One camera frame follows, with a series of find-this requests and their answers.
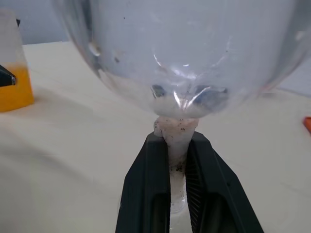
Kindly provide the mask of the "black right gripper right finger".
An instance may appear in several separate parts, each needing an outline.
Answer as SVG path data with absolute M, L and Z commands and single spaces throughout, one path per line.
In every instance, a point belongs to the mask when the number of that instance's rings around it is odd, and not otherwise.
M 186 191 L 192 233 L 264 233 L 237 175 L 198 132 L 188 148 Z

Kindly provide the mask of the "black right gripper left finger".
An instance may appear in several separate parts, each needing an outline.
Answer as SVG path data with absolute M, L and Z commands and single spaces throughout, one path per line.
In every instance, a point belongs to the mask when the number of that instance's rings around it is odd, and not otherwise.
M 169 233 L 170 208 L 167 144 L 150 133 L 125 176 L 115 233 Z

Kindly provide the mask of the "clear bottle with orange drink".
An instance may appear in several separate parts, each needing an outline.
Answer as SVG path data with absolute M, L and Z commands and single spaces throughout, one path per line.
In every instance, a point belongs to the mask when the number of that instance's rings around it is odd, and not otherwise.
M 31 79 L 16 16 L 0 8 L 0 65 L 13 73 L 16 85 L 0 86 L 0 113 L 34 103 Z

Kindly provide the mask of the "clear wine glass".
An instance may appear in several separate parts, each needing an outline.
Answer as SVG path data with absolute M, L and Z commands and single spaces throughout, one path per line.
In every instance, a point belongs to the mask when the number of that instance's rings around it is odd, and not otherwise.
M 269 91 L 311 57 L 311 0 L 53 0 L 114 93 L 157 115 L 168 149 L 170 232 L 187 208 L 199 119 Z

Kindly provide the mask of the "orange hacksaw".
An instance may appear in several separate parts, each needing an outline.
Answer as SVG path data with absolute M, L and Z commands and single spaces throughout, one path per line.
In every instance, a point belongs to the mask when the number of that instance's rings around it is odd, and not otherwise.
M 302 121 L 306 130 L 311 134 L 311 116 L 306 116 Z

